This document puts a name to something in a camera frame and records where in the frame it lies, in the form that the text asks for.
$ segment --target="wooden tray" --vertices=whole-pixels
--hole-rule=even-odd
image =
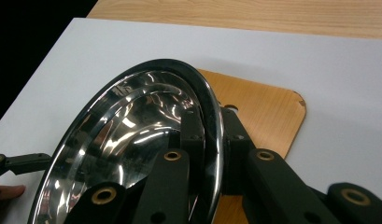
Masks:
[[[254,145],[269,148],[283,158],[306,113],[304,99],[295,91],[199,70],[222,106],[235,105],[237,116]],[[214,223],[248,223],[240,196],[221,196]]]

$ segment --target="wooden board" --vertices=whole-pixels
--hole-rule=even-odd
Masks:
[[[221,105],[235,105],[237,116],[256,147],[269,148],[283,158],[306,113],[303,98],[295,91],[263,85],[223,74],[199,70]],[[240,196],[221,196],[214,223],[248,223]]]
[[[382,39],[382,0],[99,0],[88,17]]]

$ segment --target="reflective metal bowl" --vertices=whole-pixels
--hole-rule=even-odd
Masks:
[[[212,222],[223,169],[219,103],[196,69],[161,59],[120,74],[82,109],[44,173],[29,223],[63,223],[86,189],[107,181],[129,188],[146,177],[190,107],[205,128],[205,176],[190,196],[190,222]]]

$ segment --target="black background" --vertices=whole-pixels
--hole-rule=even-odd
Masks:
[[[68,23],[85,18],[96,2],[0,1],[0,119]]]

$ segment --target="finger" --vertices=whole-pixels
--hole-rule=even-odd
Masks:
[[[8,200],[20,197],[25,191],[25,186],[0,186],[0,191],[0,201]]]

